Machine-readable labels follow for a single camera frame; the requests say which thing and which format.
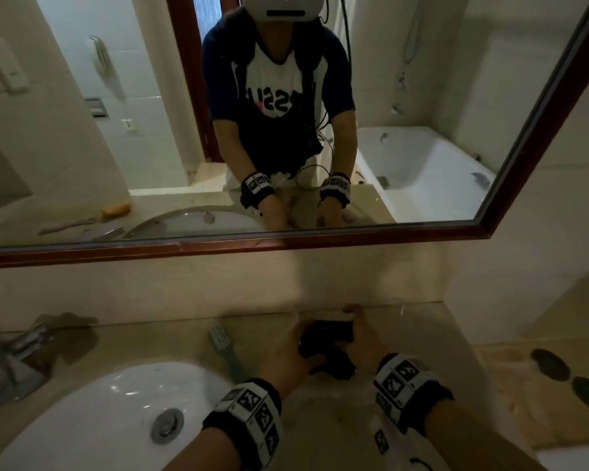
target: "mirror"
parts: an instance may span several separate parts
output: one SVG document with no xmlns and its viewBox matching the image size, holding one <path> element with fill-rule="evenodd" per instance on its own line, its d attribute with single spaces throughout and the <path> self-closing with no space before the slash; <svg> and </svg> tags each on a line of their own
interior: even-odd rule
<svg viewBox="0 0 589 471">
<path fill-rule="evenodd" d="M 0 248 L 477 224 L 589 21 L 589 0 L 325 0 L 293 34 L 237 6 L 0 1 Z"/>
</svg>

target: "hand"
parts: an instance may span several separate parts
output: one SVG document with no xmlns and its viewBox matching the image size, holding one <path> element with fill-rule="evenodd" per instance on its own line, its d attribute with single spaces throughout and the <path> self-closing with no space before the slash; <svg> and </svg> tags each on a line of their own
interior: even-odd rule
<svg viewBox="0 0 589 471">
<path fill-rule="evenodd" d="M 321 201 L 316 224 L 325 228 L 340 228 L 342 226 L 342 204 L 337 198 L 327 197 Z"/>
<path fill-rule="evenodd" d="M 264 224 L 270 231 L 286 231 L 290 229 L 286 205 L 275 195 L 269 195 L 259 203 Z"/>
<path fill-rule="evenodd" d="M 313 320 L 299 322 L 294 326 L 260 368 L 259 378 L 275 387 L 282 400 L 301 385 L 308 377 L 308 373 L 319 365 L 318 361 L 314 361 L 318 357 L 307 359 L 299 355 L 301 334 L 313 322 Z"/>
<path fill-rule="evenodd" d="M 377 374 L 377 367 L 389 353 L 388 348 L 382 343 L 373 326 L 367 322 L 361 305 L 349 304 L 343 312 L 353 313 L 353 342 L 345 347 L 349 359 L 359 369 Z"/>
</svg>

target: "person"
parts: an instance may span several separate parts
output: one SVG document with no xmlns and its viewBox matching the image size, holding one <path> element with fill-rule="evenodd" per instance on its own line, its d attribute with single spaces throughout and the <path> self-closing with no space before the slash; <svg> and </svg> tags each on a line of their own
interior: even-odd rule
<svg viewBox="0 0 589 471">
<path fill-rule="evenodd" d="M 281 9 L 285 2 L 304 9 Z M 277 5 L 263 9 L 265 3 Z M 296 182 L 323 149 L 321 100 L 335 140 L 331 173 L 320 188 L 319 224 L 341 226 L 349 203 L 357 153 L 351 70 L 342 44 L 318 18 L 322 7 L 323 0 L 244 0 L 203 43 L 211 121 L 228 167 L 225 187 L 239 185 L 242 205 L 259 210 L 269 230 L 290 229 L 275 188 Z"/>
<path fill-rule="evenodd" d="M 379 389 L 380 376 L 384 377 L 384 368 L 391 365 L 393 360 L 402 358 L 389 353 L 377 331 L 367 322 L 361 306 L 347 306 L 345 311 L 353 314 L 353 342 L 346 346 L 345 351 L 357 368 L 371 376 L 377 374 L 374 384 Z M 271 392 L 277 394 L 273 398 L 279 411 L 282 402 L 304 383 L 308 372 L 315 365 L 310 359 L 300 356 L 298 351 L 299 338 L 309 325 L 309 322 L 297 324 L 260 368 L 257 382 L 264 383 L 268 389 L 273 388 Z M 388 423 L 393 423 L 402 433 L 406 433 L 406 424 L 416 429 L 432 443 L 452 471 L 545 471 L 529 455 L 465 411 L 453 400 L 451 393 L 438 382 L 415 376 L 416 369 L 427 373 L 427 368 L 418 360 L 409 360 L 416 365 L 402 368 L 400 364 L 394 369 L 400 371 L 402 379 L 406 379 L 406 384 L 418 386 L 399 411 L 401 417 L 398 421 L 393 420 L 393 411 L 396 410 L 387 413 Z M 402 371 L 408 371 L 409 374 L 406 375 Z M 424 398 L 427 394 L 421 391 L 429 386 L 430 398 Z M 258 404 L 259 411 L 255 412 L 254 416 L 260 414 L 262 407 L 263 405 Z M 213 412 L 210 416 L 219 414 L 227 415 L 221 411 Z M 220 426 L 218 420 L 210 420 L 208 417 L 200 434 L 165 468 L 165 471 L 239 471 L 263 468 L 259 462 L 256 462 L 255 467 L 249 465 L 252 463 L 252 460 L 249 460 L 252 453 L 249 451 L 253 451 L 257 459 L 258 452 L 261 455 L 262 450 L 259 446 L 257 451 L 256 443 L 248 437 L 247 441 L 248 448 L 244 448 L 241 445 L 244 440 L 240 440 L 232 428 Z"/>
</svg>

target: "white sink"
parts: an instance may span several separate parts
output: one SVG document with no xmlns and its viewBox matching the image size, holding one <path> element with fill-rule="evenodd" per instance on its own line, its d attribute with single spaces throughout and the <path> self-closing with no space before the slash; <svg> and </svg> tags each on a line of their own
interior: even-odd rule
<svg viewBox="0 0 589 471">
<path fill-rule="evenodd" d="M 86 385 L 33 421 L 0 455 L 0 471 L 159 471 L 201 429 L 231 385 L 180 362 L 139 365 Z M 151 440 L 165 410 L 183 413 L 170 443 Z"/>
</svg>

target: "wrist band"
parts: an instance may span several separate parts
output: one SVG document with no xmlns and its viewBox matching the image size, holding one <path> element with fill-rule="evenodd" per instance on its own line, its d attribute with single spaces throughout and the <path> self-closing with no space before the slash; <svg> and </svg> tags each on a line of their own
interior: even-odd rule
<svg viewBox="0 0 589 471">
<path fill-rule="evenodd" d="M 327 197 L 336 198 L 343 208 L 350 203 L 351 182 L 347 175 L 334 173 L 325 179 L 320 190 L 321 201 Z"/>
<path fill-rule="evenodd" d="M 264 198 L 275 194 L 275 190 L 271 186 L 271 180 L 263 173 L 252 173 L 244 179 L 241 187 L 242 196 L 240 202 L 244 208 L 250 206 L 257 208 Z"/>
<path fill-rule="evenodd" d="M 265 380 L 236 385 L 203 421 L 203 429 L 224 431 L 240 455 L 242 469 L 260 471 L 275 456 L 283 428 L 281 398 Z"/>
<path fill-rule="evenodd" d="M 434 405 L 454 399 L 424 363 L 398 354 L 382 359 L 373 385 L 376 403 L 403 434 L 410 427 L 425 436 L 425 418 Z"/>
</svg>

